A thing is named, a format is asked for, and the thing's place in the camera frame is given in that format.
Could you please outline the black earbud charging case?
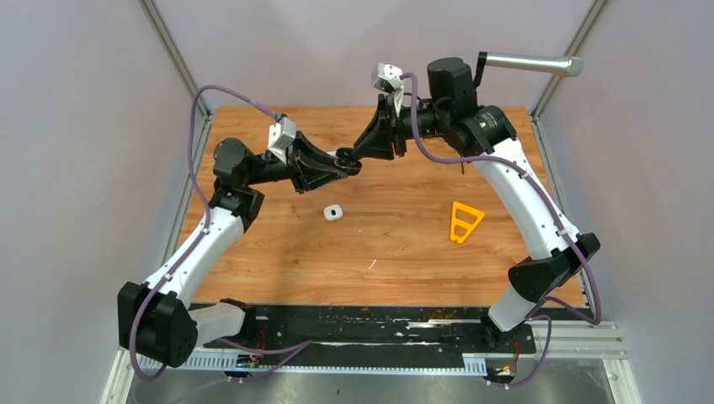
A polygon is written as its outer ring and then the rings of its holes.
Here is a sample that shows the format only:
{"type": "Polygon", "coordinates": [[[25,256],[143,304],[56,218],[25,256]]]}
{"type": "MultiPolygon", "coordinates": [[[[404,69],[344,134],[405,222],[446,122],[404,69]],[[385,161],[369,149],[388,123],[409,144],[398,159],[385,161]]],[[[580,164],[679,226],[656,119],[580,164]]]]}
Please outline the black earbud charging case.
{"type": "Polygon", "coordinates": [[[334,164],[348,176],[358,175],[362,169],[362,163],[354,157],[354,149],[350,147],[340,147],[335,152],[334,164]]]}

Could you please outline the white earbud charging case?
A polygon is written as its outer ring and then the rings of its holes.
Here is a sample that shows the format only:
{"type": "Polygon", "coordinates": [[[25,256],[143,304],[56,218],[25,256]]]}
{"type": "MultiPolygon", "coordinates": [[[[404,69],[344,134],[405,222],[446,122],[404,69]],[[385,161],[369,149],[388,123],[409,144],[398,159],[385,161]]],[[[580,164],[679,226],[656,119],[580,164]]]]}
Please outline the white earbud charging case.
{"type": "Polygon", "coordinates": [[[323,209],[323,216],[326,221],[336,221],[344,216],[344,210],[340,205],[329,205],[323,209]]]}

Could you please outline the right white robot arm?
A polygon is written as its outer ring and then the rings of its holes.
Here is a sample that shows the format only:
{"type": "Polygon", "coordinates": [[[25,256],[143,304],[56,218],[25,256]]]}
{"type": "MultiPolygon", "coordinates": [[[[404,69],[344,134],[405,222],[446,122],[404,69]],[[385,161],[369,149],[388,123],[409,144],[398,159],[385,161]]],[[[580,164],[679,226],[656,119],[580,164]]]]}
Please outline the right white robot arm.
{"type": "Polygon", "coordinates": [[[407,140],[422,146],[425,139],[439,137],[457,152],[455,163],[470,163],[487,180],[528,251],[527,258],[509,270],[509,286],[489,308],[480,330],[484,346],[498,352],[514,341],[514,329],[549,301],[553,290],[589,271],[589,260],[600,244],[596,235],[582,233],[554,204],[505,113],[478,103],[477,89],[489,66],[576,77],[583,62],[574,56],[493,52],[480,53],[475,66],[459,57],[441,58],[428,65],[426,99],[418,97],[414,74],[379,63],[371,77],[381,93],[376,113],[351,156],[392,160],[405,154],[407,140]]]}

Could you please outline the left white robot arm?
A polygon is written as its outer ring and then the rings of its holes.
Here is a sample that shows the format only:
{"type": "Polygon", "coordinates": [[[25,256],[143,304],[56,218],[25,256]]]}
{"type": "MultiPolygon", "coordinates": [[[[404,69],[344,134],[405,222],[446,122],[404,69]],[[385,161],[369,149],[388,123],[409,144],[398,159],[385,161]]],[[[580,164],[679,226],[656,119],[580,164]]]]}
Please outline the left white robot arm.
{"type": "Polygon", "coordinates": [[[288,180],[299,194],[360,172],[349,148],[329,154],[301,132],[284,160],[270,151],[252,152],[237,138],[220,141],[214,151],[214,192],[197,227],[173,256],[140,284],[128,282],[118,293],[119,342],[136,355],[178,368],[194,349],[227,337],[251,346],[258,336],[255,310],[223,299],[192,309],[194,295],[219,258],[257,219],[264,194],[260,183],[288,180]]]}

